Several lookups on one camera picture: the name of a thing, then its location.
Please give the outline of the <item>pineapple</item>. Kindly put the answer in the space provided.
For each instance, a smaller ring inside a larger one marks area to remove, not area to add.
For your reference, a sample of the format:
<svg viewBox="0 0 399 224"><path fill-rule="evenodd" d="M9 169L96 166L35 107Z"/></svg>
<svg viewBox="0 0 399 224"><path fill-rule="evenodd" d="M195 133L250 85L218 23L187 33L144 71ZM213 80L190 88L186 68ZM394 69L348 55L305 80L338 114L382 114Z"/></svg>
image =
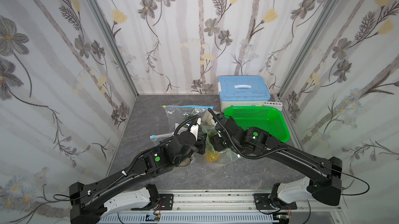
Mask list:
<svg viewBox="0 0 399 224"><path fill-rule="evenodd" d="M205 151L205 157L206 159L213 163L217 161L220 158L220 152L217 152L214 150L213 146L211 145L211 136L217 135L214 130L208 133L208 136L206 138L206 151Z"/></svg>

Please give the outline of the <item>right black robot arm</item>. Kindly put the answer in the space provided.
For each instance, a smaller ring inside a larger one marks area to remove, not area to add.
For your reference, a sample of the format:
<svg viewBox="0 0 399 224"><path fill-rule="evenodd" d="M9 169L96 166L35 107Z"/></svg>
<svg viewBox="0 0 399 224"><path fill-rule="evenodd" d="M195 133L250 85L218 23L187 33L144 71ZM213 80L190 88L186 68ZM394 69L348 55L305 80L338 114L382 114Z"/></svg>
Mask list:
<svg viewBox="0 0 399 224"><path fill-rule="evenodd" d="M311 155L278 140L258 127L244 130L235 120L220 116L208 109L215 122L217 136L213 145L221 150L230 149L242 158L260 160L270 158L304 175L290 183L275 183L269 194L269 203L275 208L296 201L316 200L329 206L338 206L344 196L341 177L342 160Z"/></svg>

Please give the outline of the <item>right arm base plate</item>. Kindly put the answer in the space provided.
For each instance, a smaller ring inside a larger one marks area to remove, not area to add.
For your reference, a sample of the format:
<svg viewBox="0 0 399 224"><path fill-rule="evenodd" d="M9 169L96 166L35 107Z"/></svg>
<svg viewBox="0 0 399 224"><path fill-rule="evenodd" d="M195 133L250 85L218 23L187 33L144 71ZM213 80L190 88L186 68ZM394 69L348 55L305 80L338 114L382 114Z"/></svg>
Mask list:
<svg viewBox="0 0 399 224"><path fill-rule="evenodd" d="M272 200L269 193L255 193L253 197L257 210L296 210L298 208L295 202L286 204L279 200Z"/></svg>

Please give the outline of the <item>green zip bag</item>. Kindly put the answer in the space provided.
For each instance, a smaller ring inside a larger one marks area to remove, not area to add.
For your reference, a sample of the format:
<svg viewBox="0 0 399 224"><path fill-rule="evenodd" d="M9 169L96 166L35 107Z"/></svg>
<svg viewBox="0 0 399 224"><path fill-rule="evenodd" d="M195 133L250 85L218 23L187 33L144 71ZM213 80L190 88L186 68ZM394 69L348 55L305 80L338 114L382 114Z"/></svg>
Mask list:
<svg viewBox="0 0 399 224"><path fill-rule="evenodd" d="M212 168L220 168L229 165L240 158L230 149L216 151L214 146L211 144L211 139L214 136L218 137L213 125L202 123L201 131L204 134L207 134L207 137L205 139L205 153L202 155L202 162L205 165Z"/></svg>

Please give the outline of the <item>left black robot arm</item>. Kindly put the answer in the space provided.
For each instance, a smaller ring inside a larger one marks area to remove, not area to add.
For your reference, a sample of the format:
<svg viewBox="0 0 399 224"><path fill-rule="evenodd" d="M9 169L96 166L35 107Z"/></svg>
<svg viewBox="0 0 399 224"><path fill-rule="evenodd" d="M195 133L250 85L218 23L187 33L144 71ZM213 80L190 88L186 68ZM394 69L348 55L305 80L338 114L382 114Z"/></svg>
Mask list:
<svg viewBox="0 0 399 224"><path fill-rule="evenodd" d="M120 211L155 208L161 201L155 185L148 184L131 193L126 190L190 164L192 154L204 150L205 139L198 133L200 124L198 115L188 118L176 127L172 136L137 154L125 169L98 182L70 185L66 197L72 206L70 222L96 224Z"/></svg>

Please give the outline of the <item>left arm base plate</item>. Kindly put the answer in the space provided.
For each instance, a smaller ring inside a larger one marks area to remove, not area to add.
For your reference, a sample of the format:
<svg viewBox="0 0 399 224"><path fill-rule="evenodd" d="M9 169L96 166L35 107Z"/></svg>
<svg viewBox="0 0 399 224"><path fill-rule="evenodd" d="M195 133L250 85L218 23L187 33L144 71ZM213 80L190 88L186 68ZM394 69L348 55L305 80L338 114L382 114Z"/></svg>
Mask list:
<svg viewBox="0 0 399 224"><path fill-rule="evenodd" d="M131 208L131 210L172 210L174 204L173 194L159 194L150 197L150 203L142 208Z"/></svg>

